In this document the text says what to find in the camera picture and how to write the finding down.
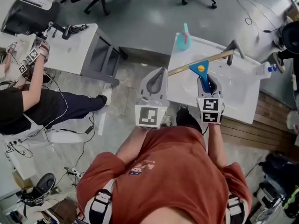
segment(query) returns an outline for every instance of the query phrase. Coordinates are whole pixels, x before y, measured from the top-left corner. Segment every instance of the harness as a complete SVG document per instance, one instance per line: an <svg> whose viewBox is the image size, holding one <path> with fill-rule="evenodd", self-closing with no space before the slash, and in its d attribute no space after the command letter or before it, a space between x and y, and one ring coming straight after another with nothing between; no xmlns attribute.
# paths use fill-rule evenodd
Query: harness
<svg viewBox="0 0 299 224"><path fill-rule="evenodd" d="M112 191L115 179L111 179L85 206L85 218L89 224L109 224L112 218ZM245 200L229 193L225 213L226 224L244 224L249 215Z"/></svg>

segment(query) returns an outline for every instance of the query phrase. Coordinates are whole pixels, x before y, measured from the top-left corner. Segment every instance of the wooden panel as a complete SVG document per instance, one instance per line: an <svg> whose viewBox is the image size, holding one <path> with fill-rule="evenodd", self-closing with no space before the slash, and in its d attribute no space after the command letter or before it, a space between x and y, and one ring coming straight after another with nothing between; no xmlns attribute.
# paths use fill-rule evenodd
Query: wooden panel
<svg viewBox="0 0 299 224"><path fill-rule="evenodd" d="M249 147L256 147L260 149L266 149L270 151L280 151L280 152L287 152L289 150L288 146L275 146L275 145L269 145L261 142L256 142L256 141L251 141L251 140L246 140L242 139L239 137L223 134L223 141L224 142L229 142L232 144L236 145L244 145L244 146L249 146Z"/></svg>
<svg viewBox="0 0 299 224"><path fill-rule="evenodd" d="M271 104L269 104L269 103L267 103L267 102L265 102L265 101L262 101L262 100L260 100L260 99L257 101L257 105L258 105L259 107L262 107L262 108L264 108L264 109L267 109L267 110L269 110L269 111L271 111L271 112L273 112L273 113L275 113L275 114L279 114L279 115L281 115L281 116L287 116L287 114L288 114L287 111L282 110L282 109L280 109L280 108L278 108L278 107L276 107L276 106L274 106L274 105L271 105Z"/></svg>
<svg viewBox="0 0 299 224"><path fill-rule="evenodd" d="M281 134L278 134L277 132L271 133L271 132L262 130L260 128L255 128L253 126L249 126L249 125L239 123L239 122L236 122L233 120L225 119L225 118L222 119L221 125L225 126L225 127L233 128L236 130L244 131L244 132L247 132L250 134L255 134L255 135L265 137L265 138L268 138L271 140L281 141L281 142L290 143L290 144L294 143L294 138L292 138L292 137L285 137L285 136L282 136Z"/></svg>
<svg viewBox="0 0 299 224"><path fill-rule="evenodd" d="M251 141L261 142L261 143L265 143L265 144L275 145L275 146L286 145L284 142L281 143L277 140L271 140L271 139L268 139L268 138L265 138L265 137L262 137L262 136L258 136L258 135L255 135L255 134L247 133L247 132L244 132L244 131L240 131L240 130L236 130L236 129L232 129L232 128L228 128L228 127L224 127L224 126L221 126L221 133L231 135L231 136L235 136L235 137L239 137L239 138L246 139L246 140L251 140Z"/></svg>
<svg viewBox="0 0 299 224"><path fill-rule="evenodd" d="M278 123L275 120L272 120L270 118L267 118L267 117L265 117L263 115L260 115L260 114L257 114L257 113L254 115L254 120L258 121L260 123L263 123L265 125L269 125L269 126L272 126L274 128L283 130L283 131L287 131L287 132L289 131L288 128L286 127L286 124L283 125L281 123Z"/></svg>
<svg viewBox="0 0 299 224"><path fill-rule="evenodd" d="M262 108L260 106L256 107L256 113L260 114L260 115L263 115L263 116L265 116L267 118L270 118L272 120L275 120L278 123L281 123L283 125L286 124L286 115L285 116L281 116L281 115L275 114L274 112L269 111L269 110L267 110L265 108Z"/></svg>
<svg viewBox="0 0 299 224"><path fill-rule="evenodd" d="M269 104L272 104L273 106L276 106L276 107L284 110L287 113L291 111L291 109L288 106L280 103L276 99L274 99L274 98L270 97L269 95L266 95L266 94L264 94L262 92L259 93L258 99L260 99L262 101L265 101L265 102L267 102Z"/></svg>
<svg viewBox="0 0 299 224"><path fill-rule="evenodd" d="M255 128L258 128L258 129L261 129L261 130L265 130L265 131L268 131L270 133L275 133L275 134L287 137L289 139L294 137L294 135L292 133L288 133L288 132L282 131L280 129L276 129L274 127L259 123L257 121L253 121L253 123L250 124L249 126L252 126L252 127L255 127Z"/></svg>

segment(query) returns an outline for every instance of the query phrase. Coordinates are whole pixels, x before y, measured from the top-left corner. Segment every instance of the white sneaker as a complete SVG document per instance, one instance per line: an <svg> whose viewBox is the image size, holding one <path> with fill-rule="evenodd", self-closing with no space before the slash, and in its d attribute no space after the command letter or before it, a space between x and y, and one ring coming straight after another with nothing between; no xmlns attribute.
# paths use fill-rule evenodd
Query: white sneaker
<svg viewBox="0 0 299 224"><path fill-rule="evenodd" d="M171 127L172 126L172 121L169 115L166 115L164 117L164 120L162 122L163 124L166 124L166 126Z"/></svg>
<svg viewBox="0 0 299 224"><path fill-rule="evenodd" d="M185 105L185 104L179 104L179 109L189 109L189 106L188 105Z"/></svg>
<svg viewBox="0 0 299 224"><path fill-rule="evenodd" d="M281 73L283 73L285 71L283 60L278 57L278 52L273 52L272 55L274 57L274 60L277 63L278 69L280 70Z"/></svg>
<svg viewBox="0 0 299 224"><path fill-rule="evenodd" d="M102 91L102 95L106 96L107 102L106 105L109 106L111 105L111 97L112 97L112 86L109 83L105 83L104 89Z"/></svg>

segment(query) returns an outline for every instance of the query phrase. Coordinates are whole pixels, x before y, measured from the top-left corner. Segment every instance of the white sink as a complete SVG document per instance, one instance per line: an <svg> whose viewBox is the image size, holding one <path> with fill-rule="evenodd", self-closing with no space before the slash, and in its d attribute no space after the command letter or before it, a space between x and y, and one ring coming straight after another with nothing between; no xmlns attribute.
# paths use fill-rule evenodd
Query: white sink
<svg viewBox="0 0 299 224"><path fill-rule="evenodd" d="M177 49L174 43L168 71L183 65L221 53L224 46L192 36L191 47L186 51ZM208 74L213 75L222 85L225 104L224 116L251 124L256 111L260 78L254 68L261 64L246 57L242 59L235 52L231 66L227 59L210 62ZM191 70L168 77L167 99L197 107L196 97L198 75Z"/></svg>

